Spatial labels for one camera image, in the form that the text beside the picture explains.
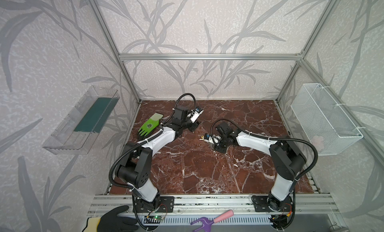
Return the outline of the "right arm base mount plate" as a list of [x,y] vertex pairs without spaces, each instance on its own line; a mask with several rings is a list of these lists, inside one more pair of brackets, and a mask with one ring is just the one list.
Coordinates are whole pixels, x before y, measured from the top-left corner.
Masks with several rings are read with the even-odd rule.
[[251,197],[256,212],[287,213],[292,210],[293,199],[288,196],[280,201],[272,195]]

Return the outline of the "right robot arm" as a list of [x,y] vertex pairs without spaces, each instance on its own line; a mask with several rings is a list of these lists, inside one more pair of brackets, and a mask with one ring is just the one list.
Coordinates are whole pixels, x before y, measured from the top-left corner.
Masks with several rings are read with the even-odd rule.
[[204,135],[204,140],[211,144],[213,150],[225,154],[229,146],[240,146],[260,151],[272,158],[278,174],[269,192],[267,205],[272,211],[278,212],[303,176],[301,171],[307,162],[297,143],[310,147],[312,144],[290,137],[266,137],[241,128],[233,130],[226,123],[218,125],[216,130],[219,132],[218,136]]

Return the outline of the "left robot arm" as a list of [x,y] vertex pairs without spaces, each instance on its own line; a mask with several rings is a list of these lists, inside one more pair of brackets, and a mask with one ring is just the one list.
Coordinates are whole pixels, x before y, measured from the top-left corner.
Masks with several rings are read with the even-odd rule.
[[203,111],[201,107],[193,110],[177,107],[158,132],[136,144],[126,144],[123,154],[109,171],[111,184],[129,189],[137,199],[148,203],[157,200],[160,196],[158,189],[150,180],[153,156],[180,137],[184,130],[193,132],[200,124],[198,118]]

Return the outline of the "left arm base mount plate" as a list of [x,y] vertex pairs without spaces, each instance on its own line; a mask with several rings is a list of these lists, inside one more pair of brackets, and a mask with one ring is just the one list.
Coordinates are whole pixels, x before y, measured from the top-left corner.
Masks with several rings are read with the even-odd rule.
[[153,202],[147,202],[144,199],[138,199],[133,196],[134,207],[137,213],[172,213],[175,205],[175,197],[156,196]]

